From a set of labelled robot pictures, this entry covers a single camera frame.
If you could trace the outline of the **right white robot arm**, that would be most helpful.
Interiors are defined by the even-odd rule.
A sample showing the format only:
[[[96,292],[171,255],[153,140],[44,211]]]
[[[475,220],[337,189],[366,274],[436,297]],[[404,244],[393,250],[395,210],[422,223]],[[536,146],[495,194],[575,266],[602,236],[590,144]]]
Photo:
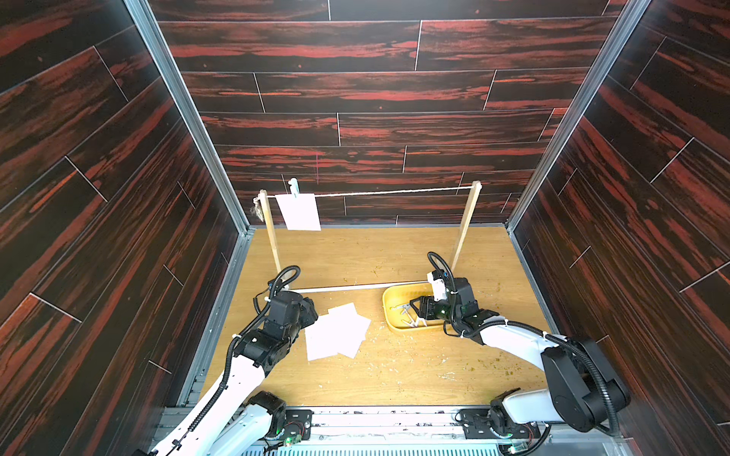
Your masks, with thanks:
[[[545,442],[553,424],[575,431],[593,429],[617,437],[618,413],[631,401],[624,380],[590,338],[550,334],[527,323],[482,309],[465,277],[457,277],[442,256],[429,252],[432,292],[408,306],[418,319],[440,321],[446,336],[510,353],[543,372],[547,387],[512,389],[495,397],[480,422],[502,439],[536,437]]]

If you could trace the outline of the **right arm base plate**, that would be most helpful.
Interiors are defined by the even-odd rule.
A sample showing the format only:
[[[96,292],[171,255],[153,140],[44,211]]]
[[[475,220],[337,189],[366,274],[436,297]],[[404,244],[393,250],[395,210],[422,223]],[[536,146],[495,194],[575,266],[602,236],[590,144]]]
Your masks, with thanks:
[[[538,427],[514,423],[501,409],[462,408],[455,415],[455,421],[462,427],[467,439],[501,439],[535,442],[542,433]]]

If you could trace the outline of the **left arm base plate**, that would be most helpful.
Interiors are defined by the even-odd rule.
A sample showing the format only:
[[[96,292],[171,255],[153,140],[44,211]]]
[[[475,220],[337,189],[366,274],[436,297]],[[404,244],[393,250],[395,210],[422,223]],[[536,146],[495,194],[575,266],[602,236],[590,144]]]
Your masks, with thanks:
[[[265,439],[283,442],[285,445],[308,441],[311,436],[313,417],[313,410],[306,410],[306,408],[286,408],[274,412]]]

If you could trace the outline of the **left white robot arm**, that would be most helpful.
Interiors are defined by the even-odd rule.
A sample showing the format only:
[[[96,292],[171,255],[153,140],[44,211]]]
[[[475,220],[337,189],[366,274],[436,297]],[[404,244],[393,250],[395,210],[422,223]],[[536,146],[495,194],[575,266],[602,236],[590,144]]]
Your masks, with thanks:
[[[233,335],[214,386],[150,455],[241,455],[282,433],[285,402],[252,392],[290,353],[300,331],[319,318],[313,300],[285,289],[299,275],[300,267],[291,265],[269,281],[265,306],[254,302],[256,316]]]

